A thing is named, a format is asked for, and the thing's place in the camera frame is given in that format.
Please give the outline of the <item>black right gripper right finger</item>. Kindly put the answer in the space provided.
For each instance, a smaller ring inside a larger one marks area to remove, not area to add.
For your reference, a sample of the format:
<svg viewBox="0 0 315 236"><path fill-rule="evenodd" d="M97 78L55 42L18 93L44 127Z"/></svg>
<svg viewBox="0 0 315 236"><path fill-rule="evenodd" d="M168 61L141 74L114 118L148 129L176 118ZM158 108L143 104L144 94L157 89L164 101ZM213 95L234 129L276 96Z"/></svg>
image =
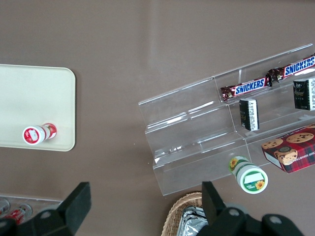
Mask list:
<svg viewBox="0 0 315 236"><path fill-rule="evenodd" d="M208 225L200 236L302 236L287 217L266 214L258 221L237 207L227 207L210 181L202 182L202 208Z"/></svg>

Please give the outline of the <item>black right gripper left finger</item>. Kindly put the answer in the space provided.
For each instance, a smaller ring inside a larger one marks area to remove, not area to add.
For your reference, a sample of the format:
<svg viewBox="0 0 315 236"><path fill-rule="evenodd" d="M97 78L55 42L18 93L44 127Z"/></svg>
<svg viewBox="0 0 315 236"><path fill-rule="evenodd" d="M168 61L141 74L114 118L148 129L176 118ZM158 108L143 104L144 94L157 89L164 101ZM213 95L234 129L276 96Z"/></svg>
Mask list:
<svg viewBox="0 0 315 236"><path fill-rule="evenodd" d="M56 209L42 210L23 224L23 235L74 236L91 206L91 185L81 182Z"/></svg>

